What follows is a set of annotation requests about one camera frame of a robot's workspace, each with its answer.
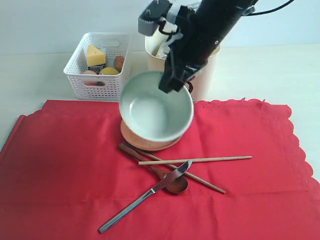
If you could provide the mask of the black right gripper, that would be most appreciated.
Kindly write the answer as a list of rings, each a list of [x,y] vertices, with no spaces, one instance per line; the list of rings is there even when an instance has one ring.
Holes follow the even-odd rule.
[[[173,41],[158,88],[168,94],[186,87],[225,37],[225,5],[201,4],[197,11],[181,6],[175,21],[182,37]]]

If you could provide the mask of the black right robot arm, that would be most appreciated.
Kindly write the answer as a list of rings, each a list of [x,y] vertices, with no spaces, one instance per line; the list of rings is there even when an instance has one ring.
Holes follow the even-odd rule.
[[[203,0],[197,11],[181,6],[174,24],[182,36],[169,44],[158,88],[178,92],[207,65],[211,53],[252,6],[251,0]]]

